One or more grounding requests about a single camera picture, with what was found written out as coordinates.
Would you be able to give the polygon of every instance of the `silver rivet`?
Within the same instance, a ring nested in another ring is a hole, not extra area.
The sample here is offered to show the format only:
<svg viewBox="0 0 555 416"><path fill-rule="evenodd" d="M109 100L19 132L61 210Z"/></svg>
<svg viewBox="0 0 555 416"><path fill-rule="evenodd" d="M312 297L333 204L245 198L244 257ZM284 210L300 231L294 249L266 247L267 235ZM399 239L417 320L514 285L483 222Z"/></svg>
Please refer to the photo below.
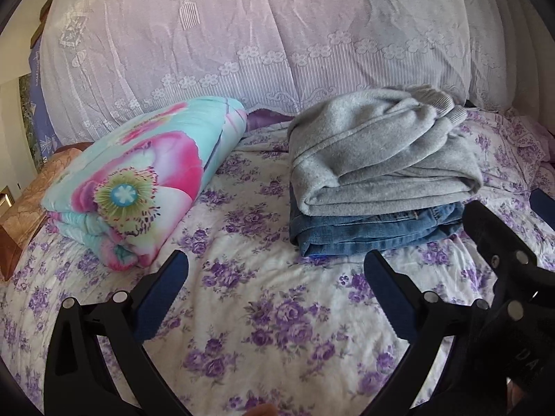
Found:
<svg viewBox="0 0 555 416"><path fill-rule="evenodd" d="M439 300L439 296L433 291L426 291L424 293L424 300L428 303L436 303Z"/></svg>
<svg viewBox="0 0 555 416"><path fill-rule="evenodd" d="M507 306L507 313L509 313L509 317L513 319L513 321L520 321L524 317L524 308L517 300L513 300Z"/></svg>
<svg viewBox="0 0 555 416"><path fill-rule="evenodd" d="M68 310L69 308L73 307L75 304L75 299L73 297L68 297L62 302L62 306Z"/></svg>
<svg viewBox="0 0 555 416"><path fill-rule="evenodd" d="M127 300L127 295L126 291L118 291L112 296L112 300L115 303L123 303Z"/></svg>
<svg viewBox="0 0 555 416"><path fill-rule="evenodd" d="M521 265L527 265L528 264L528 255L526 255L522 250L517 250L515 255L517 257L518 262Z"/></svg>
<svg viewBox="0 0 555 416"><path fill-rule="evenodd" d="M484 299L476 300L476 306L480 310L489 310L489 303L487 303Z"/></svg>

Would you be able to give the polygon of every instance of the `jeans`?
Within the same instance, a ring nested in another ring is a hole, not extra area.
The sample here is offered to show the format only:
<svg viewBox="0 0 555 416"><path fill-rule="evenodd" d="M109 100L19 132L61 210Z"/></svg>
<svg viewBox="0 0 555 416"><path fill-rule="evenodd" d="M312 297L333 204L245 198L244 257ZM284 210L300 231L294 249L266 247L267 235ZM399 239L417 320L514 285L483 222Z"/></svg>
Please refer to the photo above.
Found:
<svg viewBox="0 0 555 416"><path fill-rule="evenodd" d="M379 216L307 216L292 188L289 238L301 255L351 255L439 241L462 226L460 202Z"/></svg>

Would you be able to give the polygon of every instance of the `blue flower center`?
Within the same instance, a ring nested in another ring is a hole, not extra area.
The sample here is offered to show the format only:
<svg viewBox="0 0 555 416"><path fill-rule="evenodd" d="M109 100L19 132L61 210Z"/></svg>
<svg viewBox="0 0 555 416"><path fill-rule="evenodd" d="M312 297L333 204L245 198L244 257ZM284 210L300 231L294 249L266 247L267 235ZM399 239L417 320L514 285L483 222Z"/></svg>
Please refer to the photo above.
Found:
<svg viewBox="0 0 555 416"><path fill-rule="evenodd" d="M119 184L110 193L112 203L120 208L131 206L137 201L138 197L139 194L135 187L127 183Z"/></svg>

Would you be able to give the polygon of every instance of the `folded gray garment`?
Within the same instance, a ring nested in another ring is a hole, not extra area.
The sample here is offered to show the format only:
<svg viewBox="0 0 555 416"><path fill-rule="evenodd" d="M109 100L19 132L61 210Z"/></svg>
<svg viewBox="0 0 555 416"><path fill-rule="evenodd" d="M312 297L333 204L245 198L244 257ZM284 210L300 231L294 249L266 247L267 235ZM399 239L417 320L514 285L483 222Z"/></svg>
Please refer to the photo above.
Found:
<svg viewBox="0 0 555 416"><path fill-rule="evenodd" d="M466 110L430 86L342 95L288 130L291 184L309 216L373 216L464 200L483 184Z"/></svg>

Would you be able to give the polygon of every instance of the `floral comforter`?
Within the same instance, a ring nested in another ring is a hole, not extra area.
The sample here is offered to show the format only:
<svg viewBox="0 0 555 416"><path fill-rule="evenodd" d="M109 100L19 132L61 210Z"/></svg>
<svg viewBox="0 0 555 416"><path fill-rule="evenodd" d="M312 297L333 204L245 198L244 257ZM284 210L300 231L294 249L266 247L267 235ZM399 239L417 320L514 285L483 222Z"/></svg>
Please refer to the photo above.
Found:
<svg viewBox="0 0 555 416"><path fill-rule="evenodd" d="M555 189L546 132L526 118L483 111L471 111L460 129L485 175L478 198L542 267L555 269L555 233L528 204L531 189ZM277 124L247 134L149 270L112 272L82 245L38 234L0 289L0 353L38 407L61 301L72 295L82 304L100 302L131 289L178 248L189 257L190 274L145 349L193 414L240 414L266 401L282 416L360 414L407 344L365 282L362 257L307 260L289 243L285 131ZM444 300L492 300L494 275L464 232L384 256ZM105 339L102 346L121 395L133 402ZM448 349L445 341L418 400L431 394Z"/></svg>

